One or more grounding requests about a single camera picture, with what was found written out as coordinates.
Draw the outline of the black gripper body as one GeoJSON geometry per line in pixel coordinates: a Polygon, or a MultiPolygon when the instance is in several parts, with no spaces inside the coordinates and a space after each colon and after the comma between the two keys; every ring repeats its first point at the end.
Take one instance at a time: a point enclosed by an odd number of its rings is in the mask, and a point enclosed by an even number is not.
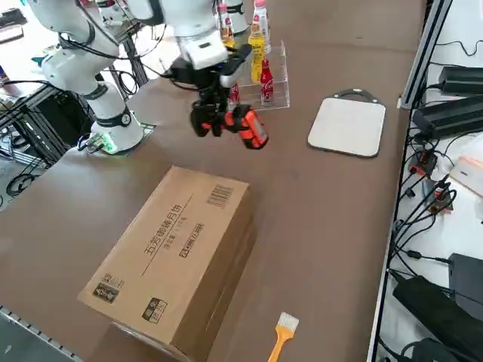
{"type": "Polygon", "coordinates": [[[162,78],[186,91],[197,92],[201,99],[226,99],[226,89],[220,83],[220,71],[223,66],[224,62],[203,69],[194,69],[191,63],[178,57],[162,73],[162,78]]]}

